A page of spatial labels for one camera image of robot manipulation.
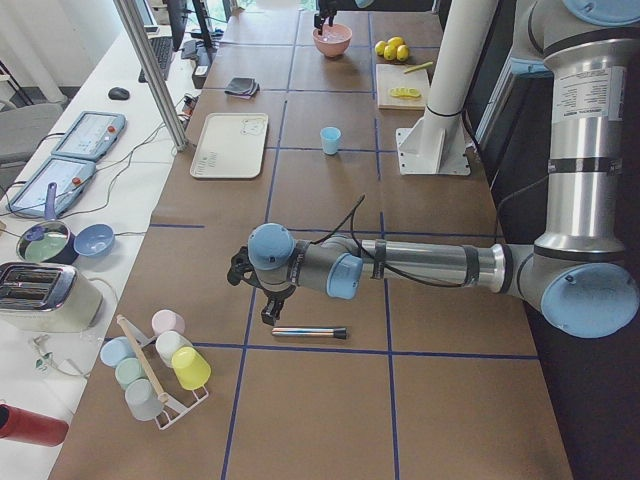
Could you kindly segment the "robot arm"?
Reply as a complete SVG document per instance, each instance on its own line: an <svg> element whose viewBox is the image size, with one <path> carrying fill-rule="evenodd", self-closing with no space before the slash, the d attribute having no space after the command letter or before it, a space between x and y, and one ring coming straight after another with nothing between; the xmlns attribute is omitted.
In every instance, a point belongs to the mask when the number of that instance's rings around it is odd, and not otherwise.
<svg viewBox="0 0 640 480"><path fill-rule="evenodd" d="M360 278L386 274L440 288L482 286L520 298L556 328L608 336L639 308L614 233L626 73L639 49L635 1L521 1L514 69L554 79L546 228L530 245L475 246L358 240L329 234L297 240L276 223L254 229L227 279L261 289L274 324L299 287L350 299Z"/></svg>
<svg viewBox="0 0 640 480"><path fill-rule="evenodd" d="M333 26L339 11L357 11L372 6L374 0L317 0L314 28L321 33L325 25Z"/></svg>

